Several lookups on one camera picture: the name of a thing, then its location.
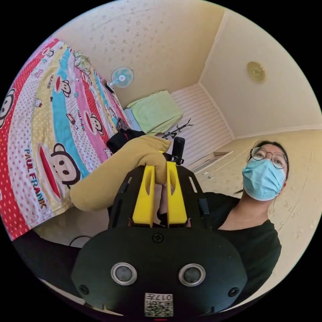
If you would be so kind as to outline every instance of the colorful bedspread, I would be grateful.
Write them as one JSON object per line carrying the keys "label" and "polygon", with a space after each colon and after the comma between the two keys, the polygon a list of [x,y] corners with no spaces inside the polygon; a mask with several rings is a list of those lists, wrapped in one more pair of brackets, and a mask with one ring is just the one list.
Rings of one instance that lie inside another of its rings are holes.
{"label": "colorful bedspread", "polygon": [[117,120],[129,124],[105,80],[74,62],[70,47],[48,39],[0,110],[0,214],[12,240],[66,211],[72,185],[111,156]]}

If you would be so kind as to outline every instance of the glasses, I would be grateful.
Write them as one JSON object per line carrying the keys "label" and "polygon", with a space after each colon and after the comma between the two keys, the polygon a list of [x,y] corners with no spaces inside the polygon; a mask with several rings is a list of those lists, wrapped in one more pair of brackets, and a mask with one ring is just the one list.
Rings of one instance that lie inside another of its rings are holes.
{"label": "glasses", "polygon": [[267,152],[265,148],[257,147],[251,150],[251,156],[254,160],[260,161],[266,158],[267,154],[272,155],[271,161],[275,168],[283,169],[287,164],[286,156],[280,152]]}

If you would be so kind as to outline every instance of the screw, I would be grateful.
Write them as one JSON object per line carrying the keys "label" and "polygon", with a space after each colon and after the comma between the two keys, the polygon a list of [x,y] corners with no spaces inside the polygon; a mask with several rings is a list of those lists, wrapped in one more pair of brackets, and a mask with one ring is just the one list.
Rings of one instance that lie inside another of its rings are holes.
{"label": "screw", "polygon": [[85,285],[81,285],[79,287],[79,290],[84,294],[87,295],[90,291],[88,290],[88,288]]}
{"label": "screw", "polygon": [[155,243],[162,243],[164,238],[162,234],[157,233],[153,235],[152,239]]}
{"label": "screw", "polygon": [[239,288],[237,287],[233,287],[229,292],[228,292],[228,296],[229,297],[234,297],[239,293]]}

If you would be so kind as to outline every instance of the cable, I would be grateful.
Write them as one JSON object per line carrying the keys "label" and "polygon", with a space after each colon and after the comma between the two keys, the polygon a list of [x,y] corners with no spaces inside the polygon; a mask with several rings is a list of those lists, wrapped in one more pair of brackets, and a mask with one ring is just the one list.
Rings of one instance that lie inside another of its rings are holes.
{"label": "cable", "polygon": [[88,235],[81,235],[81,236],[77,236],[75,237],[70,243],[69,243],[69,246],[71,246],[71,244],[78,238],[82,238],[82,237],[87,237],[87,238],[91,238],[91,236],[88,236]]}

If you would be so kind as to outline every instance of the face mask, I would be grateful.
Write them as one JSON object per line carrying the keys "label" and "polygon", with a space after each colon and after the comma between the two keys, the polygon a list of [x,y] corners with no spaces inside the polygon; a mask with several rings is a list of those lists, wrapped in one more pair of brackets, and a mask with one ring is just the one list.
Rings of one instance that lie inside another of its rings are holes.
{"label": "face mask", "polygon": [[269,159],[249,161],[242,174],[244,190],[259,201],[274,199],[285,180],[284,170],[275,168]]}

